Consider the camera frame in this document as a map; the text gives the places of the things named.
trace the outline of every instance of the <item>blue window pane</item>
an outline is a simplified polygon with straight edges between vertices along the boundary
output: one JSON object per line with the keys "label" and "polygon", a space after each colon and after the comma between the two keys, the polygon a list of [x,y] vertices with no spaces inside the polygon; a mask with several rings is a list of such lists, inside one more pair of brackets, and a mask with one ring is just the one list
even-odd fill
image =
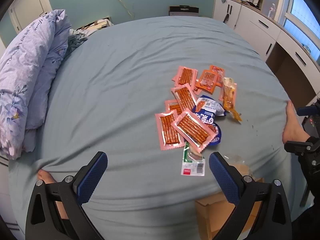
{"label": "blue window pane", "polygon": [[320,38],[320,25],[304,0],[293,0],[291,13]]}
{"label": "blue window pane", "polygon": [[290,33],[298,42],[309,47],[311,50],[311,57],[316,61],[320,56],[320,50],[318,47],[308,38],[305,33],[300,30],[296,25],[294,25],[288,19],[285,20],[284,28]]}

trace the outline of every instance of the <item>blue gripper pad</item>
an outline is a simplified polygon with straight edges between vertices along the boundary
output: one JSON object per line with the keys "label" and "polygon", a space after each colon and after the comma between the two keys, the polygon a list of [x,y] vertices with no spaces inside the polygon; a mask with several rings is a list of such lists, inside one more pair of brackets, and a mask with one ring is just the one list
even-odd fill
{"label": "blue gripper pad", "polygon": [[209,167],[229,203],[240,201],[239,187],[214,153],[209,157]]}
{"label": "blue gripper pad", "polygon": [[77,188],[77,201],[79,205],[87,203],[90,200],[107,166],[108,157],[105,153],[102,153]]}

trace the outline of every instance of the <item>bare foot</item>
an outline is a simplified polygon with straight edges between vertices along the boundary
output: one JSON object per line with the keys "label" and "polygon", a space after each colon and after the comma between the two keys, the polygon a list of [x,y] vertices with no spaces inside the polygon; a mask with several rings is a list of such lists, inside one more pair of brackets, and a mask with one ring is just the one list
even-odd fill
{"label": "bare foot", "polygon": [[300,126],[291,101],[288,101],[285,111],[287,114],[287,122],[282,133],[282,142],[305,142],[306,140],[308,140],[310,136]]}
{"label": "bare foot", "polygon": [[[47,172],[47,171],[44,171],[44,170],[39,170],[38,173],[37,173],[37,177],[38,177],[38,179],[42,179],[45,182],[45,184],[50,184],[50,183],[55,183],[56,182],[54,180],[54,178],[51,176],[51,174],[49,172]],[[56,201],[56,205],[57,205],[60,217],[62,219],[69,219],[68,215],[66,213],[66,210],[64,209],[64,206],[63,206],[62,202]]]}

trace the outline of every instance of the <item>red logo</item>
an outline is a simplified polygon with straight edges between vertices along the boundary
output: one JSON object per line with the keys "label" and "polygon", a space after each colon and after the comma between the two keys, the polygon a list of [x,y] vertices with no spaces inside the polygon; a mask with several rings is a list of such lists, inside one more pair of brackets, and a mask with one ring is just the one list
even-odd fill
{"label": "red logo", "polygon": [[183,175],[190,175],[191,170],[190,169],[183,169]]}

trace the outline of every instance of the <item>foot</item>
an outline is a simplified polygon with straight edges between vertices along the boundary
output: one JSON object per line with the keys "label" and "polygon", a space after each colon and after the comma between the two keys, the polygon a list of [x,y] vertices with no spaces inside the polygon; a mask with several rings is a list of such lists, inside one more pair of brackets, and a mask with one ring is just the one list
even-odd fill
{"label": "foot", "polygon": [[300,126],[291,101],[288,101],[285,111],[287,114],[287,122],[282,134],[282,142],[305,142],[306,140],[308,140],[310,136]]}
{"label": "foot", "polygon": [[39,170],[37,173],[38,179],[42,179],[46,184],[55,183],[56,181],[53,179],[51,174],[44,170]]}

